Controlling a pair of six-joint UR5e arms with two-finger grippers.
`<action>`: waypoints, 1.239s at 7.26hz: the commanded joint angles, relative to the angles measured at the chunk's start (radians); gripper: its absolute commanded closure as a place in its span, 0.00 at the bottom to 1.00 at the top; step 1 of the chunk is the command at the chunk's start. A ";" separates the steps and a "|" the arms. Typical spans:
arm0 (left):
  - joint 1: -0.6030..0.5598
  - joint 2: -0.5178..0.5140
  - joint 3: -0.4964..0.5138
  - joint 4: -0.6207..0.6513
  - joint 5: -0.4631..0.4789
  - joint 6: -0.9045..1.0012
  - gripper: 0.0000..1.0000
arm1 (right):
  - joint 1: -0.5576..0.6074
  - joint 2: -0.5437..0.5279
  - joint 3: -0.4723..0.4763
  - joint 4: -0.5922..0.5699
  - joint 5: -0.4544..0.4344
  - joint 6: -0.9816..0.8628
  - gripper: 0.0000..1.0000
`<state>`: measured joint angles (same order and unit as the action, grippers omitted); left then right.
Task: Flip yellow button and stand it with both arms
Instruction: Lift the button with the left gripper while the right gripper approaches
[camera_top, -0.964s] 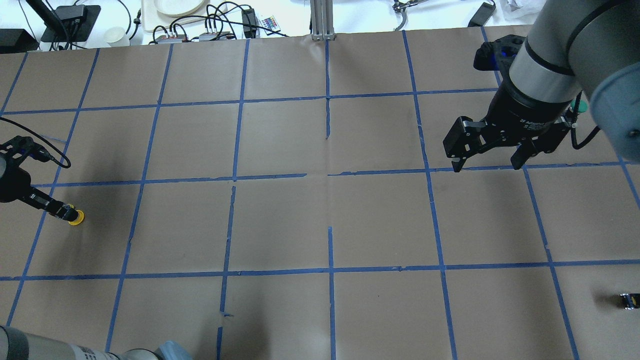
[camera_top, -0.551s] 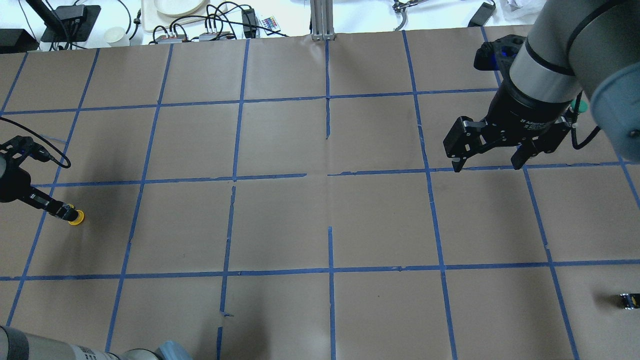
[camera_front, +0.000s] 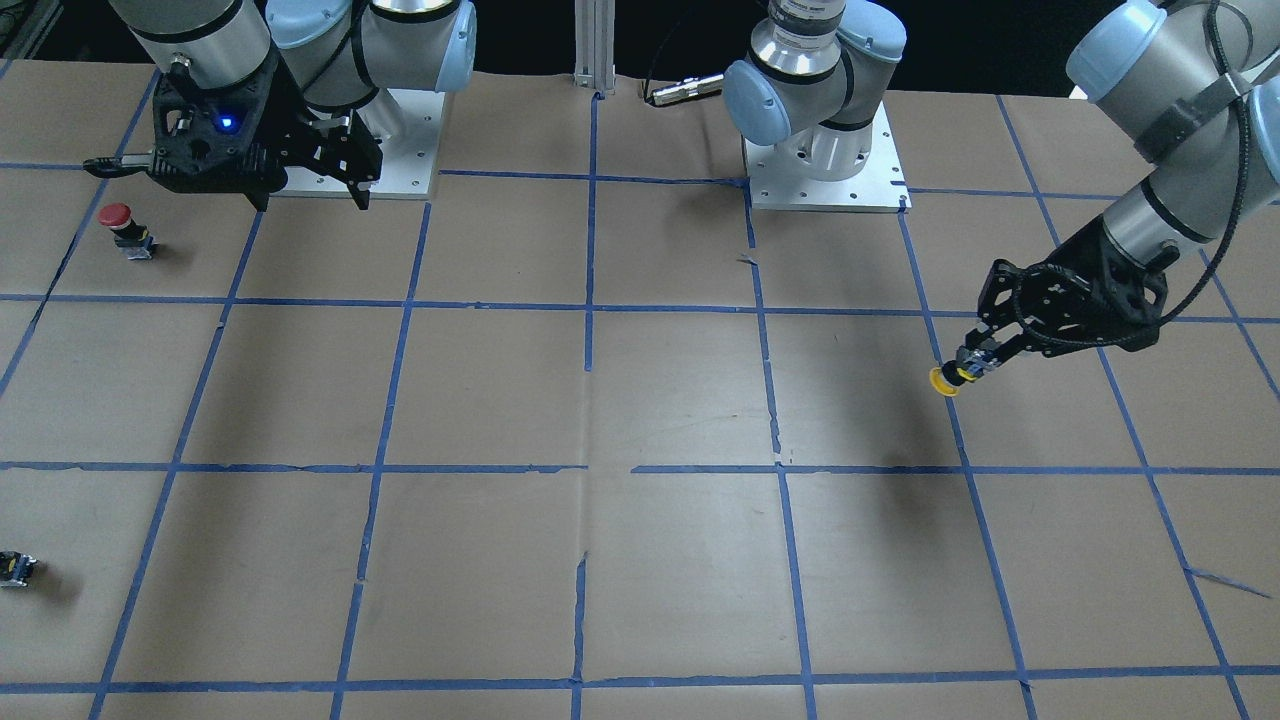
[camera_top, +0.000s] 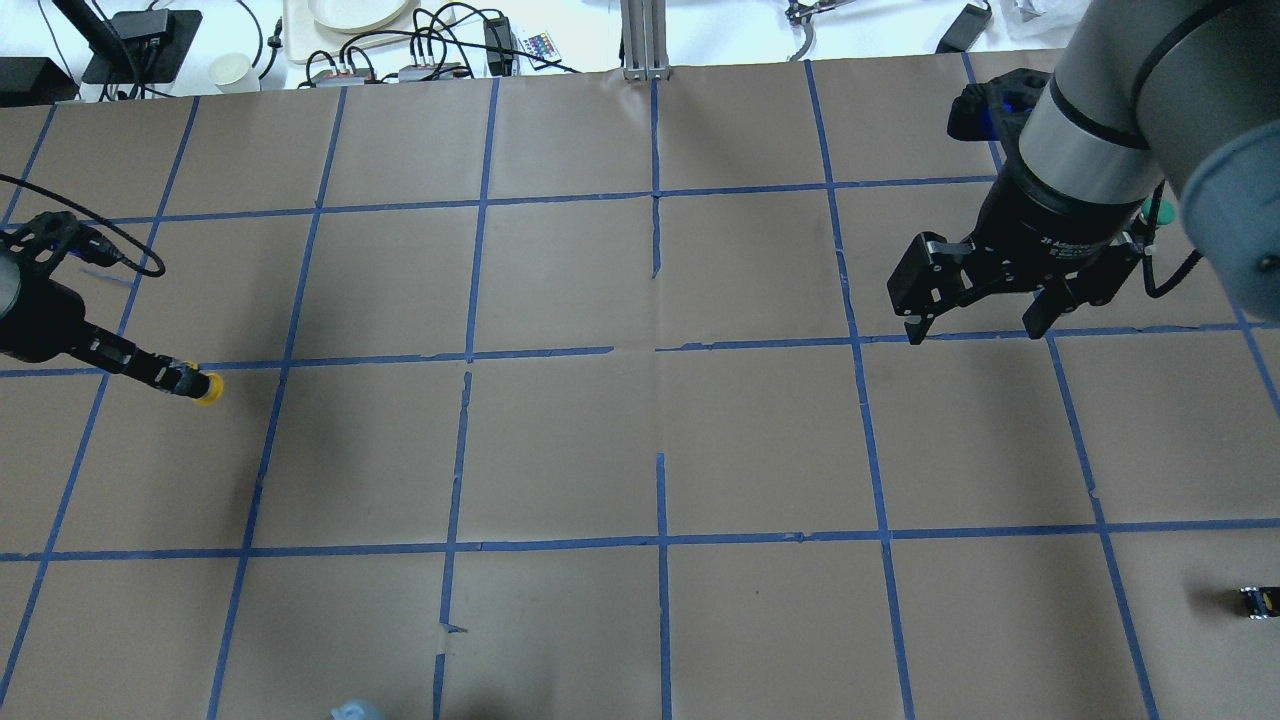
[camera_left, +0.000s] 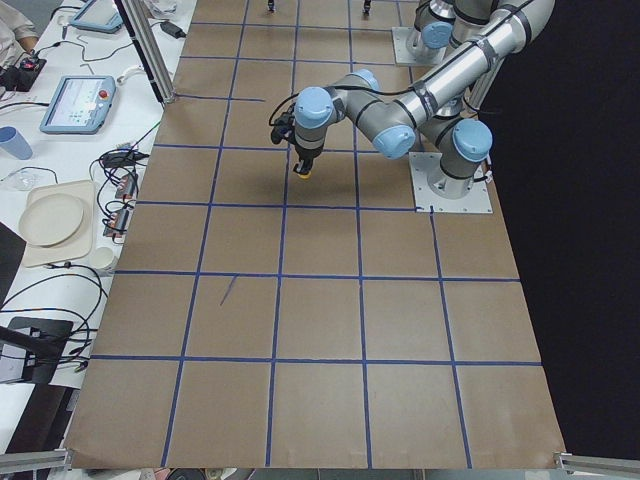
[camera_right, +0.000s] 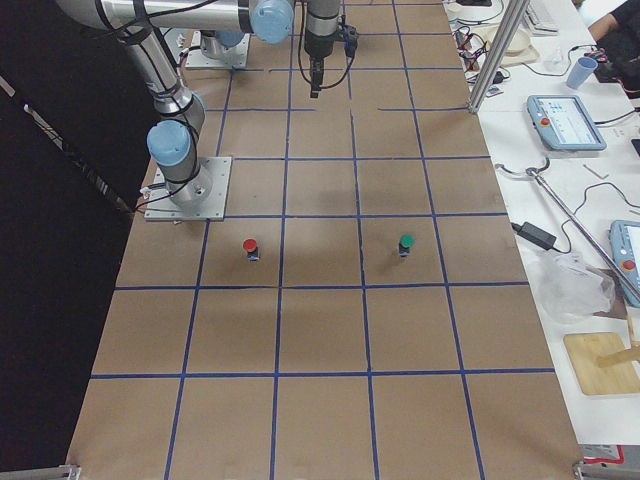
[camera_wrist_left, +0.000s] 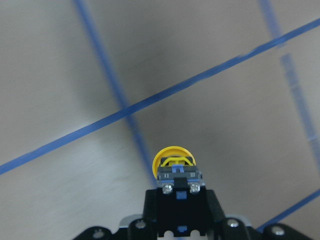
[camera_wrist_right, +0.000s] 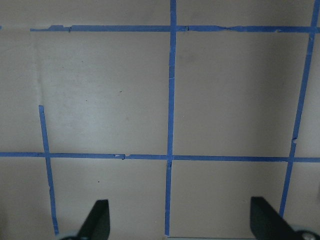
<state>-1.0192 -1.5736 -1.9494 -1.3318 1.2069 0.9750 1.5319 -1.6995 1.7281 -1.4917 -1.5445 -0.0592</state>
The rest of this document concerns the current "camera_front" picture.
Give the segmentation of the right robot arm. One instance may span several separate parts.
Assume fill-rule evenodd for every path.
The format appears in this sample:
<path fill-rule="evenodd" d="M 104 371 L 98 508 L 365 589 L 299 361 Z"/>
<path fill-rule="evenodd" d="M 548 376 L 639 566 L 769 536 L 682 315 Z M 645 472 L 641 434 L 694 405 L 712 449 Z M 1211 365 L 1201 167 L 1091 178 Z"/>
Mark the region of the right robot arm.
<path fill-rule="evenodd" d="M 95 158 L 175 193 L 426 200 L 471 1 L 115 1 L 160 69 L 147 152 Z"/>

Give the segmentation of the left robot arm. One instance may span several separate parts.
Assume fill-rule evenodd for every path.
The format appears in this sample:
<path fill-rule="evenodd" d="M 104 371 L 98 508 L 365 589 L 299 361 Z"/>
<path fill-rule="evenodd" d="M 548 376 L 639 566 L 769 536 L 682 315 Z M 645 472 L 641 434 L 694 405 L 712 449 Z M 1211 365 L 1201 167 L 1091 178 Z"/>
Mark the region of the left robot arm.
<path fill-rule="evenodd" d="M 748 143 L 846 179 L 906 41 L 872 1 L 773 1 L 724 73 L 730 117 Z M 1167 269 L 1212 242 L 1219 265 L 1240 220 L 1277 197 L 1277 72 L 1263 70 L 1276 56 L 1275 1 L 1126 1 L 1100 20 L 1068 76 L 1152 172 L 1043 261 L 996 260 L 933 387 L 952 396 L 1019 354 L 1155 345 L 1185 310 L 1166 306 Z"/>

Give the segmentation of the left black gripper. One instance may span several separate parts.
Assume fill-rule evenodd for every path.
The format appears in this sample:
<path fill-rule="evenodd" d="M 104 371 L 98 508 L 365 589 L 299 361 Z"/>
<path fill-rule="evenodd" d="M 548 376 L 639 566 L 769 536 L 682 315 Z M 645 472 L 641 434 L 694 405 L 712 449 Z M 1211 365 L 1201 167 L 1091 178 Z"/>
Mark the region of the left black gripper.
<path fill-rule="evenodd" d="M 1167 297 L 1164 269 L 1135 264 L 1094 218 L 1038 266 L 996 260 L 960 347 L 975 350 L 977 379 L 1020 354 L 1070 354 L 1082 342 L 1137 352 L 1158 342 L 1152 325 Z"/>

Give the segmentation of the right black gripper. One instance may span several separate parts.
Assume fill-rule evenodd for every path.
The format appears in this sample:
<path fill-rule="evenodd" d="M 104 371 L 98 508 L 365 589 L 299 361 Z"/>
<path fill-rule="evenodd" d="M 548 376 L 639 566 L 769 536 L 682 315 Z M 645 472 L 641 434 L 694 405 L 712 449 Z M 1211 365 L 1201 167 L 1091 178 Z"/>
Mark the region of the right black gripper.
<path fill-rule="evenodd" d="M 174 54 L 154 91 L 150 178 L 177 193 L 243 195 L 257 211 L 284 186 L 288 199 L 349 199 L 369 210 L 379 142 L 356 111 L 301 122 L 300 87 L 278 49 L 223 88 L 198 87 L 193 69 Z"/>

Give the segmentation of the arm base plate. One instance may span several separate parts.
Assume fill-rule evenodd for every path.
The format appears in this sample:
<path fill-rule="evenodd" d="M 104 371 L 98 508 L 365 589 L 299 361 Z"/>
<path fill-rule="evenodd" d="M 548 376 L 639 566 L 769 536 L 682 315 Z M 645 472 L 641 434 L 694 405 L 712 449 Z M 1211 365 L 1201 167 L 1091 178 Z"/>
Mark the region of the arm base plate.
<path fill-rule="evenodd" d="M 383 154 L 380 179 L 369 186 L 372 199 L 429 200 L 438 168 L 439 141 L 452 94 L 383 88 L 358 109 L 370 120 Z"/>
<path fill-rule="evenodd" d="M 897 213 L 913 206 L 883 104 L 869 126 L 817 126 L 782 143 L 742 141 L 751 205 L 773 211 Z"/>

